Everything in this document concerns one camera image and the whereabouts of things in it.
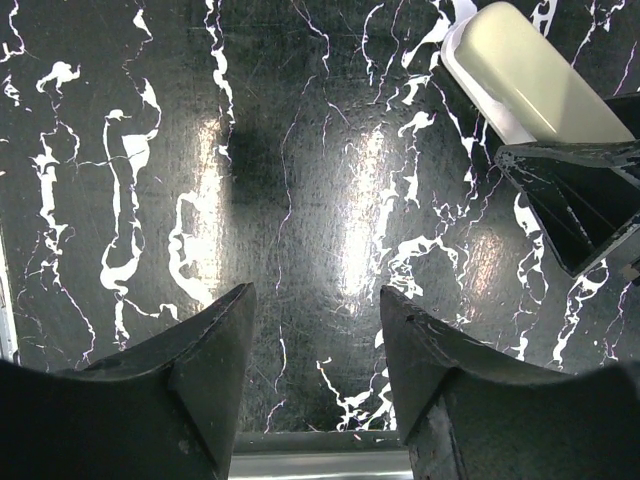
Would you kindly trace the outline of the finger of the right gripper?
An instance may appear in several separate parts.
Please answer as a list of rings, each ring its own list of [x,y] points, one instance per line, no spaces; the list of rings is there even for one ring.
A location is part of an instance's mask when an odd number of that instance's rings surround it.
[[[602,260],[625,278],[639,276],[639,94],[605,103],[632,141],[503,145],[494,156],[573,278]]]

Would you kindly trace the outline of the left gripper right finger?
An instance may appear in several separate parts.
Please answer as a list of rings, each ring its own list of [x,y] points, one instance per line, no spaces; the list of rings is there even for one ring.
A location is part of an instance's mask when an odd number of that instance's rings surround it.
[[[417,479],[635,479],[639,365],[580,375],[519,361],[396,289],[380,319],[401,441]]]

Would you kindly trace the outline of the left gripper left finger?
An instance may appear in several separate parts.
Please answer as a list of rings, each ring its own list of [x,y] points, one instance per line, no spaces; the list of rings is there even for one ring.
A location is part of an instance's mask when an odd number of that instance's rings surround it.
[[[256,292],[82,370],[1,365],[5,479],[224,479],[229,474]]]

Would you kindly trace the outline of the cream white stapler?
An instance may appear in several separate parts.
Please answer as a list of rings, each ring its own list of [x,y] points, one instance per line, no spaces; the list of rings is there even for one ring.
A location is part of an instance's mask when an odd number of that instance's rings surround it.
[[[506,145],[619,143],[621,119],[512,4],[494,2],[454,24],[442,61]]]

